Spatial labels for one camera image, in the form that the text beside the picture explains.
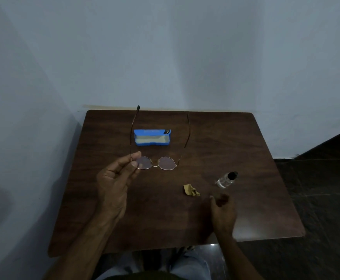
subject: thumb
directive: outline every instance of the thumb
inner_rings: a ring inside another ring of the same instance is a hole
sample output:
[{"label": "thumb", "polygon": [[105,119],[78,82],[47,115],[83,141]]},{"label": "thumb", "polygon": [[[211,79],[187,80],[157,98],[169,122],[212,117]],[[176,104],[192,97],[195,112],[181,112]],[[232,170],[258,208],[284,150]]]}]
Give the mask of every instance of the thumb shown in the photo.
[{"label": "thumb", "polygon": [[131,163],[127,164],[126,167],[121,170],[118,180],[124,181],[126,183],[127,179],[130,177],[132,173],[134,173],[136,168],[137,168],[136,161],[132,161]]},{"label": "thumb", "polygon": [[217,209],[217,203],[215,202],[214,196],[210,196],[210,208],[211,208],[211,213],[214,213]]}]

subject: eyeglass temple arm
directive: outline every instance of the eyeglass temple arm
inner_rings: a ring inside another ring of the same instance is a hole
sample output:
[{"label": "eyeglass temple arm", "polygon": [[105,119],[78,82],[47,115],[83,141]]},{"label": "eyeglass temple arm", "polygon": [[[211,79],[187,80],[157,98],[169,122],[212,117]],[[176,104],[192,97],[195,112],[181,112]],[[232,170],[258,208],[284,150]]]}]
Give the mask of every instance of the eyeglass temple arm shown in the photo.
[{"label": "eyeglass temple arm", "polygon": [[191,122],[190,122],[190,120],[189,120],[189,112],[188,112],[188,114],[187,114],[187,119],[188,119],[189,134],[188,134],[188,138],[187,138],[186,144],[184,145],[182,154],[180,155],[179,160],[178,160],[178,163],[176,164],[176,166],[179,166],[179,163],[180,163],[180,160],[181,160],[181,158],[182,158],[182,156],[183,156],[184,150],[186,149],[187,144],[188,144],[188,141],[189,141],[189,138],[191,137]]},{"label": "eyeglass temple arm", "polygon": [[132,147],[131,147],[131,144],[132,144],[132,128],[134,126],[135,118],[137,116],[137,113],[139,113],[139,110],[140,110],[140,106],[138,105],[137,109],[136,109],[136,113],[135,113],[134,119],[132,120],[132,124],[131,124],[131,131],[130,131],[130,158],[131,158],[131,161],[132,161]]}]

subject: eyeglasses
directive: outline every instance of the eyeglasses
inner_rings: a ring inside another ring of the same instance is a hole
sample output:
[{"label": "eyeglasses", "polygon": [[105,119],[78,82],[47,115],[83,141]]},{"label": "eyeglasses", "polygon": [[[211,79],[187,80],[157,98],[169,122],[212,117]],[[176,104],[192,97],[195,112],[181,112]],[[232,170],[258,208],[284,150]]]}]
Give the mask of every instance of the eyeglasses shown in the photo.
[{"label": "eyeglasses", "polygon": [[[135,118],[137,116],[137,114],[139,113],[140,110],[140,106],[137,106],[136,109],[136,113],[134,116],[134,119],[132,120],[132,124],[131,124],[131,131],[130,131],[130,155],[131,155],[131,161],[132,161],[132,148],[131,148],[131,144],[132,144],[132,128],[134,126],[134,122],[135,122]],[[188,138],[186,141],[186,144],[184,145],[183,148],[183,152],[186,149],[187,143],[189,141],[189,138],[191,136],[191,123],[189,121],[189,113],[187,114],[187,119],[188,119],[188,126],[189,126],[189,134],[188,134]],[[173,170],[175,169],[177,166],[179,166],[180,163],[180,159],[182,158],[183,153],[180,155],[180,158],[178,159],[178,163],[175,163],[175,161],[168,157],[168,156],[164,156],[161,157],[160,159],[157,160],[157,165],[153,165],[152,160],[149,157],[146,156],[142,156],[139,159],[136,160],[137,164],[138,164],[138,169],[141,170],[145,170],[145,169],[149,169],[150,167],[159,167],[162,170]]]}]

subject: brown tabletop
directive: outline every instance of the brown tabletop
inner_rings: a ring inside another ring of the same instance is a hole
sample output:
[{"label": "brown tabletop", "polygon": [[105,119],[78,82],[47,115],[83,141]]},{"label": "brown tabletop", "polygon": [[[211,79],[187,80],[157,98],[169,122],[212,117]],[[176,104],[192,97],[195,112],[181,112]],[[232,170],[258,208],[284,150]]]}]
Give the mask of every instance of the brown tabletop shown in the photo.
[{"label": "brown tabletop", "polygon": [[[90,110],[86,114],[50,246],[63,254],[91,218],[97,204],[95,176],[130,152],[135,111]],[[171,129],[169,146],[137,147],[153,160],[175,161],[188,135],[186,112],[140,111],[135,129]],[[215,243],[210,222],[211,193],[234,196],[238,241],[297,237],[305,234],[267,145],[251,113],[191,112],[191,137],[179,167],[142,170],[130,186],[124,218],[105,252],[172,248]],[[235,183],[220,190],[216,180],[238,171]],[[200,197],[187,196],[191,184]]]}]

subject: hand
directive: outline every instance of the hand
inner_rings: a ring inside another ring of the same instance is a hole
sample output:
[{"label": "hand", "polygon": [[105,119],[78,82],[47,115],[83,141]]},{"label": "hand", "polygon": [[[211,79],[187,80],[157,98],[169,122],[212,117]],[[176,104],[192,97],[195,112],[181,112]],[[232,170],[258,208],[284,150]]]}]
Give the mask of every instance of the hand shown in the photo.
[{"label": "hand", "polygon": [[217,201],[213,196],[210,196],[210,205],[211,222],[215,234],[217,236],[220,234],[232,236],[237,217],[233,199],[227,194],[222,194]]},{"label": "hand", "polygon": [[118,158],[96,175],[99,208],[113,217],[118,217],[118,220],[126,211],[127,186],[140,172],[135,160],[141,155],[138,151],[132,156],[129,154]]}]

